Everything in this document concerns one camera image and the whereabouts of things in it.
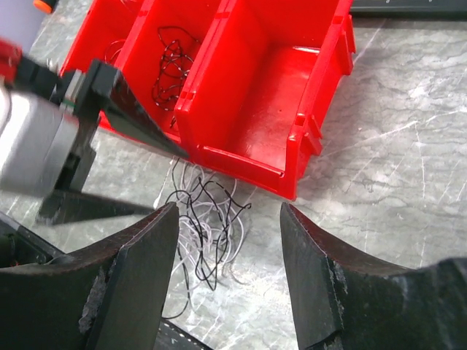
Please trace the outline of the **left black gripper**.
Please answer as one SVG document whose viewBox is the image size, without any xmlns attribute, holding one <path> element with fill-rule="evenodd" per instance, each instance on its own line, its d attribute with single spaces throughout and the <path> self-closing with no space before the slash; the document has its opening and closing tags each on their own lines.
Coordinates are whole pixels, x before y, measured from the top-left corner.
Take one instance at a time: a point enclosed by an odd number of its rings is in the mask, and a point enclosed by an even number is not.
<svg viewBox="0 0 467 350">
<path fill-rule="evenodd" d="M 94 60 L 87 72 L 74 70 L 60 77 L 28 57 L 21 58 L 16 69 L 17 88 L 45 98 L 78 122 L 71 149 L 63 157 L 53 156 L 58 174 L 53 176 L 52 188 L 46 191 L 52 194 L 42 201 L 36 223 L 53 226 L 153 212 L 152 206 L 75 192 L 82 189 L 95 160 L 91 142 L 104 109 L 109 124 L 118 133 L 177 157 L 188 157 L 149 116 L 122 73 Z"/>
</svg>

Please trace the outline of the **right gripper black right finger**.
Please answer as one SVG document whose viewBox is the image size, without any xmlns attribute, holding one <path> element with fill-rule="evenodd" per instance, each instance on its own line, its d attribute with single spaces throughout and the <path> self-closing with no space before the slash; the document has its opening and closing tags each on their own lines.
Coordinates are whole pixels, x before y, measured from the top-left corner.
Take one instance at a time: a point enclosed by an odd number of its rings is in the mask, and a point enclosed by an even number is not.
<svg viewBox="0 0 467 350">
<path fill-rule="evenodd" d="M 282 252 L 300 349 L 464 349 L 466 259 L 410 269 L 323 230 L 289 203 Z"/>
</svg>

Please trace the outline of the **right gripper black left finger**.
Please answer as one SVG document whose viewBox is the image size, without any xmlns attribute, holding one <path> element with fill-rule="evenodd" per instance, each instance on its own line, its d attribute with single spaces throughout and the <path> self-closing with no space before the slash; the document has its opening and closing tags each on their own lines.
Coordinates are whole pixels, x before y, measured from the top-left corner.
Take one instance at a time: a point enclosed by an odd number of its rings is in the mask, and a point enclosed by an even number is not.
<svg viewBox="0 0 467 350">
<path fill-rule="evenodd" d="M 152 349 L 179 235 L 166 204 L 65 254 L 1 216 L 3 349 Z"/>
</svg>

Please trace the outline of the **red three-compartment plastic tray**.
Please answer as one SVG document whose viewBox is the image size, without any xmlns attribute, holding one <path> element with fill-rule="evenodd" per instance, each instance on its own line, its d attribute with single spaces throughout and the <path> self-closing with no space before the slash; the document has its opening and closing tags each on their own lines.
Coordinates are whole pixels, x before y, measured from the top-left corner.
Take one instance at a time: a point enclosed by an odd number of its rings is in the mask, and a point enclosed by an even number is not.
<svg viewBox="0 0 467 350">
<path fill-rule="evenodd" d="M 63 71 L 119 68 L 190 161 L 294 199 L 356 51 L 350 1 L 94 1 Z"/>
</svg>

